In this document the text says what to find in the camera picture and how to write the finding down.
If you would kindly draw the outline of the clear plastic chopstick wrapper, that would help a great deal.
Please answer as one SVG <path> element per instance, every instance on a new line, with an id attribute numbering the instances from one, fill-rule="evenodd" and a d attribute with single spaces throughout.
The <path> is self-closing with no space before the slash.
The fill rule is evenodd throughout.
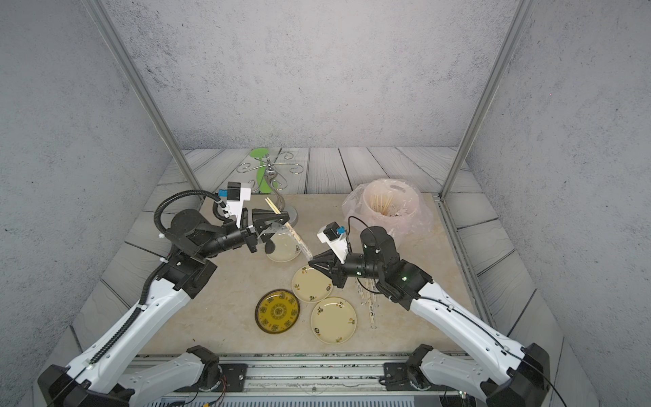
<path id="1" fill-rule="evenodd" d="M 271 242 L 275 246 L 268 257 L 276 262 L 288 262 L 296 259 L 299 254 L 302 254 L 307 260 L 312 260 L 314 257 L 308 244 L 289 223 L 276 230 Z"/>

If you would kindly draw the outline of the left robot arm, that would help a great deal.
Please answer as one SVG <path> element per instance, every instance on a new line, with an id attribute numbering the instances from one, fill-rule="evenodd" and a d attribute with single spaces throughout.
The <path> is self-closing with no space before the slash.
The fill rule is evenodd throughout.
<path id="1" fill-rule="evenodd" d="M 49 366 L 39 376 L 37 384 L 47 404 L 144 406 L 179 388 L 215 387 L 219 358 L 199 345 L 153 368 L 132 374 L 125 370 L 154 334 L 207 285 L 216 270 L 213 258 L 242 246 L 255 252 L 266 229 L 288 220 L 285 211 L 254 209 L 216 226 L 189 209 L 164 227 L 156 215 L 156 227 L 172 243 L 169 257 L 147 277 L 129 313 L 66 366 Z"/>

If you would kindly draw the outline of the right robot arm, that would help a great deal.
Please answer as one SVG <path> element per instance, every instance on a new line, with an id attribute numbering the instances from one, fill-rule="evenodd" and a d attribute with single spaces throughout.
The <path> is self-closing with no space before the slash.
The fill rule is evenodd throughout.
<path id="1" fill-rule="evenodd" d="M 309 264 L 336 287 L 343 288 L 351 277 L 370 278 L 378 293 L 437 327 L 470 356 L 459 358 L 422 344 L 388 386 L 420 391 L 443 386 L 488 406 L 543 405 L 552 387 L 548 352 L 508 338 L 466 310 L 429 274 L 401 259 L 383 227 L 361 232 L 360 254 L 352 252 L 345 228 L 336 222 L 322 227 L 317 237 L 329 249 Z"/>

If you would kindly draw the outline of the wrapped chopsticks on table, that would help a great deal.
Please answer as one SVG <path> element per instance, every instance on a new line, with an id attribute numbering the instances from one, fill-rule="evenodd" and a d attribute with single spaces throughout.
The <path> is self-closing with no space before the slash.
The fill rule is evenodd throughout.
<path id="1" fill-rule="evenodd" d="M 374 293 L 368 293 L 367 305 L 370 317 L 370 327 L 372 330 L 376 330 L 376 295 Z"/>
<path id="2" fill-rule="evenodd" d="M 358 291 L 358 295 L 360 296 L 360 303 L 362 303 L 362 305 L 367 306 L 368 305 L 368 296 L 366 294 L 366 290 L 364 290 L 364 288 L 362 288 L 360 283 L 356 283 L 356 288 L 357 288 L 357 291 Z"/>

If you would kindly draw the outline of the cream plate with black spot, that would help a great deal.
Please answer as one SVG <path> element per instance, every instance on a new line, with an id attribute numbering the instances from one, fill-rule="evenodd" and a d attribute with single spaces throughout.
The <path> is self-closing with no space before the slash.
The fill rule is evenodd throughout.
<path id="1" fill-rule="evenodd" d="M 296 239 L 289 232 L 276 233 L 264 246 L 268 259 L 277 263 L 286 263 L 296 259 L 302 250 Z"/>

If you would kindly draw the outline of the cream floral plate middle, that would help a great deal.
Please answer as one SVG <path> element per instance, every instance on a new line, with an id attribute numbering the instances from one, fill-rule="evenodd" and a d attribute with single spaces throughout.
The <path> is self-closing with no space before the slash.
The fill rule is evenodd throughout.
<path id="1" fill-rule="evenodd" d="M 318 303 L 333 292 L 332 281 L 320 271 L 304 266 L 298 269 L 291 281 L 293 294 L 306 303 Z"/>

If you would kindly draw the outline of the cream floral plate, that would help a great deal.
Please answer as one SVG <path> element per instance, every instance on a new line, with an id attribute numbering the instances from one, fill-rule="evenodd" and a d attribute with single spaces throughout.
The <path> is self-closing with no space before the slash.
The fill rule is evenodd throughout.
<path id="1" fill-rule="evenodd" d="M 354 307 L 344 298 L 320 301 L 310 316 L 311 332 L 324 344 L 343 344 L 355 334 L 358 317 Z"/>
<path id="2" fill-rule="evenodd" d="M 320 271 L 304 266 L 298 269 L 291 281 L 293 294 L 306 303 L 318 303 L 333 292 L 332 281 Z"/>

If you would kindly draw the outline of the silver metal hook stand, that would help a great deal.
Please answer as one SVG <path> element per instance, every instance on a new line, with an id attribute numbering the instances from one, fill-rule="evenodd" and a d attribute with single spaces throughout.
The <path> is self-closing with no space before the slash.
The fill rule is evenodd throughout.
<path id="1" fill-rule="evenodd" d="M 298 224 L 298 212 L 293 206 L 286 203 L 285 198 L 281 193 L 290 186 L 285 174 L 288 173 L 288 175 L 299 176 L 303 173 L 304 167 L 294 159 L 294 152 L 288 150 L 283 151 L 283 149 L 279 149 L 278 152 L 274 154 L 269 150 L 269 157 L 270 159 L 267 164 L 268 167 L 265 173 L 265 179 L 271 188 L 271 194 L 267 195 L 271 196 L 274 204 L 279 210 L 288 212 L 290 216 L 289 222 L 292 227 L 295 227 Z M 253 184 L 255 177 L 254 169 L 257 166 L 258 162 L 249 157 L 237 167 L 238 174 L 249 176 L 246 183 L 252 188 L 252 193 L 256 193 Z"/>

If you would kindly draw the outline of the cream floral plate front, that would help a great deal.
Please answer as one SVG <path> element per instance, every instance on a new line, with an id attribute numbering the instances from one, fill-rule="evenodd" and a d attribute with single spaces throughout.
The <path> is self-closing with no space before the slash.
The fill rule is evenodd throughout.
<path id="1" fill-rule="evenodd" d="M 310 316 L 311 332 L 324 344 L 343 344 L 355 334 L 358 317 L 354 307 L 344 298 L 320 301 Z"/>

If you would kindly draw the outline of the yellow patterned plate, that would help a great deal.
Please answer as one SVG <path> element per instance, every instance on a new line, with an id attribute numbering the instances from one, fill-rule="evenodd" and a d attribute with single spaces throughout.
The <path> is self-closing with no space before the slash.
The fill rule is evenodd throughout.
<path id="1" fill-rule="evenodd" d="M 297 297 L 285 289 L 266 293 L 257 303 L 254 317 L 258 328 L 268 334 L 280 334 L 291 329 L 300 317 Z"/>

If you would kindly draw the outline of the white bucket with pink bag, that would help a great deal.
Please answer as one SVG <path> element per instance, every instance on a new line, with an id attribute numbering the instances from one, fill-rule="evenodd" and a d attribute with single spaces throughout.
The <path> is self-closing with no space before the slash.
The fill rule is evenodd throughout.
<path id="1" fill-rule="evenodd" d="M 434 214 L 419 189 L 400 179 L 377 179 L 360 184 L 342 203 L 345 220 L 363 230 L 383 227 L 398 248 L 407 237 L 425 235 L 434 226 Z"/>

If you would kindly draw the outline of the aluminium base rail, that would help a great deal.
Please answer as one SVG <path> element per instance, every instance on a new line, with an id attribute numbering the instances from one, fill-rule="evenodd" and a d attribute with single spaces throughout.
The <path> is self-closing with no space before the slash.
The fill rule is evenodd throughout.
<path id="1" fill-rule="evenodd" d="M 518 357 L 506 352 L 496 368 L 483 366 L 471 356 L 455 352 L 430 352 L 422 371 L 432 386 L 427 391 L 412 387 L 389 390 L 379 383 L 385 374 L 405 365 L 405 353 L 343 354 L 234 354 L 220 356 L 220 374 L 227 393 L 237 396 L 362 396 L 385 393 L 440 393 L 469 396 L 484 401 L 489 390 L 514 383 Z"/>

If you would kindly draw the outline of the left aluminium frame post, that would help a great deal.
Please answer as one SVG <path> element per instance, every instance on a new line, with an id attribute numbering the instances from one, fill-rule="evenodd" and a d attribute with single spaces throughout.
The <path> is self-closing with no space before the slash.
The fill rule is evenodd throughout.
<path id="1" fill-rule="evenodd" d="M 181 152 L 181 148 L 174 138 L 171 128 L 164 119 L 152 93 L 150 93 L 142 75 L 138 71 L 132 56 L 130 56 L 125 44 L 120 38 L 120 34 L 110 19 L 110 15 L 103 5 L 103 2 L 99 0 L 84 0 L 83 4 L 98 28 L 98 31 L 103 37 L 108 49 L 111 54 L 113 54 L 120 69 L 129 81 L 137 99 L 142 105 L 142 108 L 144 108 L 147 116 L 154 124 L 157 134 L 178 165 L 181 174 L 195 189 L 201 189 L 202 187 L 196 178 L 194 171 L 190 164 L 188 164 L 188 160 L 185 158 L 183 152 Z"/>

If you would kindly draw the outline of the aluminium frame post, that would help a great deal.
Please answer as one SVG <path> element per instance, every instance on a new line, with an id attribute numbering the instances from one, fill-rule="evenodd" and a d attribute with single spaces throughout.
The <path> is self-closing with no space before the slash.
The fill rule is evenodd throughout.
<path id="1" fill-rule="evenodd" d="M 505 40 L 503 41 L 501 48 L 498 51 L 498 55 L 494 61 L 493 68 L 491 69 L 490 75 L 488 76 L 486 85 L 481 93 L 481 97 L 478 100 L 469 125 L 466 128 L 466 132 L 461 138 L 456 156 L 454 157 L 454 160 L 451 164 L 449 174 L 447 175 L 445 182 L 442 185 L 442 191 L 439 193 L 439 198 L 441 201 L 445 201 L 449 193 L 452 192 L 456 178 L 459 175 L 461 167 L 477 138 L 481 124 L 483 123 L 485 116 L 490 108 L 491 102 L 493 101 L 493 98 L 498 91 L 500 81 L 507 71 L 509 63 L 515 52 L 517 43 L 525 28 L 525 25 L 527 24 L 527 20 L 531 16 L 535 3 L 536 1 L 533 0 L 521 0 L 517 4 L 513 20 L 506 32 Z"/>
<path id="2" fill-rule="evenodd" d="M 171 128 L 164 119 L 152 93 L 150 93 L 142 75 L 138 71 L 132 56 L 130 56 L 125 44 L 120 38 L 120 34 L 110 19 L 110 15 L 103 5 L 103 2 L 99 0 L 84 0 L 83 4 L 98 28 L 98 31 L 103 37 L 108 49 L 111 54 L 113 54 L 120 69 L 129 81 L 137 99 L 142 105 L 142 108 L 144 108 L 147 116 L 154 124 L 157 134 L 178 165 L 181 174 L 195 189 L 201 189 L 202 187 L 196 178 L 194 171 L 190 164 L 188 164 L 188 160 L 185 158 L 183 152 L 181 152 L 181 148 L 174 138 Z"/>

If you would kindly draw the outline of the right aluminium frame post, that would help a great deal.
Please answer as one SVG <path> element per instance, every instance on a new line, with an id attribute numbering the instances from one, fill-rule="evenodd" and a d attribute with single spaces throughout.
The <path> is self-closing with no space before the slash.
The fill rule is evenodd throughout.
<path id="1" fill-rule="evenodd" d="M 466 128 L 466 132 L 461 138 L 456 156 L 454 157 L 454 160 L 451 164 L 449 174 L 447 175 L 445 182 L 442 185 L 442 191 L 439 193 L 439 198 L 441 201 L 445 201 L 449 193 L 452 192 L 456 178 L 459 175 L 461 167 L 477 138 L 481 124 L 483 123 L 485 116 L 490 108 L 491 102 L 493 101 L 493 98 L 498 91 L 500 81 L 507 71 L 509 63 L 515 52 L 517 43 L 525 28 L 525 25 L 527 24 L 527 20 L 531 16 L 535 3 L 536 1 L 533 0 L 521 0 L 517 4 L 513 20 L 506 32 L 505 40 L 503 41 L 501 48 L 498 51 L 498 55 L 494 61 L 493 68 L 491 69 L 490 75 L 488 76 L 486 85 L 481 93 L 481 97 L 478 100 L 469 125 Z"/>

